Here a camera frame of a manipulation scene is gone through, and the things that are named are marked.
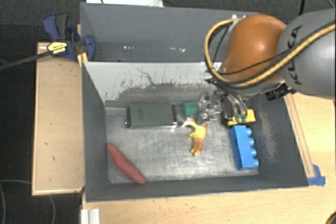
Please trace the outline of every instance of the wooden table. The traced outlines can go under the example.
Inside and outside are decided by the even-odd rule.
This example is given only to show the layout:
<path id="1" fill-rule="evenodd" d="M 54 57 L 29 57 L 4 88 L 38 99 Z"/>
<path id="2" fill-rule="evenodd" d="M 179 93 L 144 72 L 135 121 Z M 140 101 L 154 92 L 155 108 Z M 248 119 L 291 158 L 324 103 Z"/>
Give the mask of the wooden table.
<path id="1" fill-rule="evenodd" d="M 45 44 L 38 47 L 39 52 L 45 50 Z M 77 63 L 38 60 L 33 195 L 78 193 L 84 186 L 80 84 Z M 325 223 L 336 210 L 334 103 L 302 94 L 286 98 L 286 103 L 302 158 L 309 162 L 310 156 L 319 165 L 327 181 L 324 187 L 89 204 L 83 199 L 82 207 L 99 208 L 102 224 Z"/>

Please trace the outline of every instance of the yellow lego brick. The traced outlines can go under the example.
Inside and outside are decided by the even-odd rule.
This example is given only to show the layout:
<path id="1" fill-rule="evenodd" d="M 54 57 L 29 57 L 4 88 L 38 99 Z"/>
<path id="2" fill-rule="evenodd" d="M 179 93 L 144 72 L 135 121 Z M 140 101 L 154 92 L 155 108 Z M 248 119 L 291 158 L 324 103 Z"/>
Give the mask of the yellow lego brick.
<path id="1" fill-rule="evenodd" d="M 254 111 L 252 109 L 248 109 L 246 111 L 246 119 L 243 120 L 243 117 L 240 117 L 240 119 L 238 121 L 236 121 L 236 117 L 233 117 L 231 120 L 229 120 L 227 122 L 228 126 L 233 126 L 233 125 L 237 125 L 237 124 L 244 124 L 244 123 L 253 123 L 256 122 L 256 117 L 254 115 Z"/>

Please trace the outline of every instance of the wooden board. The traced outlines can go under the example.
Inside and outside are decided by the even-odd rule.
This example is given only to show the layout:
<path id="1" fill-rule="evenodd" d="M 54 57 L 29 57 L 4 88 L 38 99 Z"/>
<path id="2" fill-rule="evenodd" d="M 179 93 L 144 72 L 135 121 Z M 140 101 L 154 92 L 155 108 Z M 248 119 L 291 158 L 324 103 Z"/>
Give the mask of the wooden board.
<path id="1" fill-rule="evenodd" d="M 38 53 L 46 45 L 39 43 Z M 37 61 L 33 195 L 78 193 L 84 186 L 80 79 L 74 61 Z"/>

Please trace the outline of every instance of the gray bin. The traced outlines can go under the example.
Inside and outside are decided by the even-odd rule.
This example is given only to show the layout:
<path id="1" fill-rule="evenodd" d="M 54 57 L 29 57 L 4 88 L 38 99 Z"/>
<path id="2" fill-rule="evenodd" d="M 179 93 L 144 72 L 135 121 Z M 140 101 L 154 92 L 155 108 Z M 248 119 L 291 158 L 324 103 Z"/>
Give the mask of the gray bin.
<path id="1" fill-rule="evenodd" d="M 211 124 L 198 157 L 190 153 L 188 128 L 124 126 L 131 103 L 179 107 L 197 100 L 202 90 L 213 90 L 205 82 L 203 41 L 214 23 L 232 14 L 242 13 L 82 4 L 82 35 L 93 34 L 97 44 L 96 58 L 82 69 L 88 202 L 308 185 L 283 99 L 269 102 L 260 95 L 249 101 L 256 111 L 251 129 L 260 162 L 252 170 L 236 169 L 229 129 L 218 123 Z M 150 22 L 155 29 L 146 27 Z M 169 47 L 171 42 L 179 47 Z M 136 53 L 123 50 L 126 43 Z M 149 54 L 154 47 L 156 53 Z M 144 174 L 144 185 L 130 182 L 114 167 L 109 142 Z"/>

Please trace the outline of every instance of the yellow cable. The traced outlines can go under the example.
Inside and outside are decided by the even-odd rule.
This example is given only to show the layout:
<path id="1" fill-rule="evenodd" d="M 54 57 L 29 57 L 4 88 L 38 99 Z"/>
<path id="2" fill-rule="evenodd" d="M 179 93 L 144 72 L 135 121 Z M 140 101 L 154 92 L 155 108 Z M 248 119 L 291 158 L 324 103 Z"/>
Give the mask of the yellow cable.
<path id="1" fill-rule="evenodd" d="M 206 63 L 208 64 L 209 68 L 210 68 L 210 72 L 220 81 L 223 82 L 231 82 L 225 78 L 223 78 L 213 67 L 211 60 L 210 60 L 210 55 L 209 55 L 209 51 L 208 51 L 208 46 L 209 46 L 209 39 L 210 36 L 213 34 L 213 32 L 220 26 L 223 26 L 225 24 L 229 24 L 231 22 L 233 22 L 233 20 L 225 20 L 222 22 L 219 22 L 218 24 L 216 24 L 214 27 L 212 27 L 210 29 L 210 31 L 207 33 L 206 38 L 205 38 L 205 59 L 206 59 Z M 320 38 L 321 36 L 326 35 L 327 33 L 331 32 L 335 30 L 335 24 L 328 26 L 320 31 L 318 31 L 317 33 L 313 34 L 311 37 L 309 37 L 307 40 L 305 40 L 302 44 L 300 44 L 297 48 L 295 48 L 291 53 L 289 53 L 287 56 L 285 56 L 281 61 L 279 61 L 277 64 L 275 64 L 272 68 L 270 68 L 269 70 L 265 71 L 264 73 L 260 74 L 259 76 L 250 79 L 246 82 L 242 82 L 239 84 L 235 84 L 233 87 L 245 87 L 245 86 L 250 86 L 253 85 L 261 80 L 265 80 L 265 78 L 267 78 L 269 75 L 275 73 L 276 71 L 278 71 L 282 66 L 286 65 L 291 59 L 293 59 L 299 52 L 301 52 L 303 49 L 305 49 L 306 47 L 308 47 L 312 42 L 314 42 L 315 40 L 317 40 L 318 38 Z"/>
<path id="2" fill-rule="evenodd" d="M 212 65 L 211 59 L 210 59 L 210 53 L 209 53 L 209 40 L 211 35 L 213 34 L 213 32 L 221 26 L 227 25 L 227 24 L 231 24 L 233 23 L 235 20 L 237 20 L 237 18 L 233 18 L 233 19 L 229 19 L 229 20 L 223 20 L 217 24 L 215 24 L 210 30 L 209 32 L 206 34 L 205 37 L 205 43 L 204 43 L 204 52 L 205 52 L 205 61 L 210 69 L 210 72 L 219 80 L 222 80 L 224 82 L 230 82 L 229 80 L 224 79 L 220 74 L 218 74 L 218 72 L 215 70 L 214 66 Z"/>

